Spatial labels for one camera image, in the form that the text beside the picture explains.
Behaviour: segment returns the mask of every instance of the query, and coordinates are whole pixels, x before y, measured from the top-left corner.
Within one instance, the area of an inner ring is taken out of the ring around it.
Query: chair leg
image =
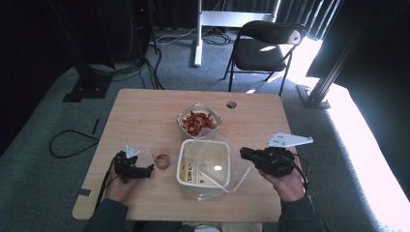
[[[268,81],[269,78],[271,78],[271,76],[272,76],[274,73],[275,73],[275,72],[271,72],[271,73],[268,75],[268,77],[266,77],[265,81]]]
[[[232,91],[232,82],[233,82],[233,60],[232,60],[232,64],[231,64],[231,72],[230,72],[230,76],[229,76],[229,88],[228,88],[228,92]]]
[[[289,55],[289,60],[287,61],[286,70],[284,71],[283,80],[282,80],[282,83],[280,84],[280,89],[279,89],[279,94],[278,94],[280,97],[281,97],[281,92],[283,91],[284,81],[287,77],[287,72],[289,71],[291,61],[292,61],[292,53],[290,53],[290,55]]]
[[[231,56],[229,57],[229,62],[228,62],[228,65],[226,66],[225,75],[223,76],[223,79],[226,79],[226,75],[228,74],[229,67],[230,67],[231,65],[232,65],[232,54],[231,54]]]

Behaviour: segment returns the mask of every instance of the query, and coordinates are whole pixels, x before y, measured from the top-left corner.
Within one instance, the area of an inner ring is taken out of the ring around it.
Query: food in bowl
[[[192,138],[205,129],[216,131],[220,127],[220,116],[208,105],[197,103],[178,114],[177,123]]]
[[[217,124],[214,122],[212,114],[206,114],[204,112],[193,112],[190,113],[182,120],[182,127],[191,136],[197,136],[204,128],[209,128],[214,130]]]

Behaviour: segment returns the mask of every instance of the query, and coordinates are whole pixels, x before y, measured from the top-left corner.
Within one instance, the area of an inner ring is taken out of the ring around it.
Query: hand
[[[295,158],[295,163],[297,163],[298,166],[301,166],[297,157]],[[301,175],[295,168],[293,169],[292,173],[290,173],[290,175],[280,178],[276,178],[261,170],[258,171],[263,178],[272,183],[274,189],[278,192],[278,195],[280,196],[280,199],[282,201],[291,202],[304,198],[304,183],[302,181]]]
[[[138,179],[129,179],[128,182],[124,184],[118,174],[115,173],[114,166],[112,166],[108,178],[109,184],[105,191],[105,198],[124,203],[138,181]]]

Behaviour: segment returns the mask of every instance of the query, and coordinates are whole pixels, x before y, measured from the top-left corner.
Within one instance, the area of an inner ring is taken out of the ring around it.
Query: metal stand
[[[59,0],[48,0],[48,3],[61,25],[63,45],[68,51],[73,65],[80,76],[73,91],[64,97],[63,102],[81,102],[83,98],[105,98],[112,76],[99,76],[94,72],[85,59],[85,54],[80,46],[78,38],[73,32],[73,26],[67,17],[61,2]]]

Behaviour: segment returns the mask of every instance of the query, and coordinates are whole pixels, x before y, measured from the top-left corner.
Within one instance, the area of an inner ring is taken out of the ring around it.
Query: sleeve
[[[128,206],[104,199],[83,228],[83,232],[125,231]]]
[[[310,197],[294,202],[280,201],[281,216],[278,221],[278,232],[323,232],[325,226],[316,216]]]

